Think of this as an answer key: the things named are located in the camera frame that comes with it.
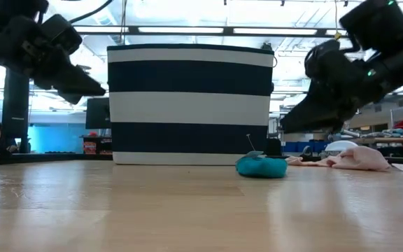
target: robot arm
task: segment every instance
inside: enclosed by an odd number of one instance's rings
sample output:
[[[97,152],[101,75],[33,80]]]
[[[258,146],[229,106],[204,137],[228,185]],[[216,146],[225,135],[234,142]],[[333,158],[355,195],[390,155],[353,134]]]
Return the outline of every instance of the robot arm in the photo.
[[[403,13],[394,0],[366,0],[340,19],[353,48],[326,41],[308,53],[304,65],[311,86],[306,98],[282,120],[284,132],[327,129],[370,102],[403,86]],[[374,49],[369,60],[351,62],[346,53]]]
[[[82,43],[71,24],[61,15],[41,24],[47,7],[46,0],[0,0],[0,65],[34,79],[40,88],[55,88],[74,104],[83,95],[103,95],[100,84],[69,60]]]

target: blue bin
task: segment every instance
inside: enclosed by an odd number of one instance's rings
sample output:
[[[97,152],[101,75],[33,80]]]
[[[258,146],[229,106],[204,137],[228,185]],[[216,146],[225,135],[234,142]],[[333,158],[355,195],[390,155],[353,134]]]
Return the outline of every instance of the blue bin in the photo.
[[[313,142],[298,142],[297,150],[298,152],[302,152],[306,146],[310,146],[313,150]]]
[[[284,153],[294,153],[297,152],[298,143],[297,142],[286,142],[283,147]]]
[[[329,144],[329,142],[325,141],[318,141],[313,143],[313,152],[320,153],[321,151],[326,149],[326,146]]]

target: person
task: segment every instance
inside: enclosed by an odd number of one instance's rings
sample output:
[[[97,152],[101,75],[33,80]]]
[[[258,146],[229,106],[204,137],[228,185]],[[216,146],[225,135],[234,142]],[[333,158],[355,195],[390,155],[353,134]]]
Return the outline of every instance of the person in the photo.
[[[2,130],[2,124],[0,123],[0,146],[6,148],[7,151],[11,153],[16,153],[18,151],[17,143],[15,142],[14,139],[3,139],[1,137],[1,130]]]

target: pin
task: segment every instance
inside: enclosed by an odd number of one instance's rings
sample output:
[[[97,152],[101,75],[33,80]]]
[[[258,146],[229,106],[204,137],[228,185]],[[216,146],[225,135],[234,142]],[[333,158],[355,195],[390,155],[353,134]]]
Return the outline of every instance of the pin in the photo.
[[[248,137],[248,141],[250,142],[250,145],[251,145],[251,148],[253,148],[253,151],[256,151],[255,147],[253,146],[253,143],[251,142],[250,135],[247,134],[246,137]]]

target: storage bin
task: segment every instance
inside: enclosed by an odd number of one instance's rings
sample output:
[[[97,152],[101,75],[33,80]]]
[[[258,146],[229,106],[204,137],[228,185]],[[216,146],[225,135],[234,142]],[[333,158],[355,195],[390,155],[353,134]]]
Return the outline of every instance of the storage bin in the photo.
[[[297,142],[286,142],[283,147],[283,153],[295,153],[298,151],[298,143]]]
[[[306,146],[310,146],[313,152],[313,142],[298,142],[297,150],[298,152],[302,152]]]
[[[108,47],[113,160],[234,165],[264,151],[274,52],[199,44]]]
[[[313,142],[313,152],[320,153],[321,151],[326,149],[326,146],[329,144],[329,142],[325,141],[315,141]]]

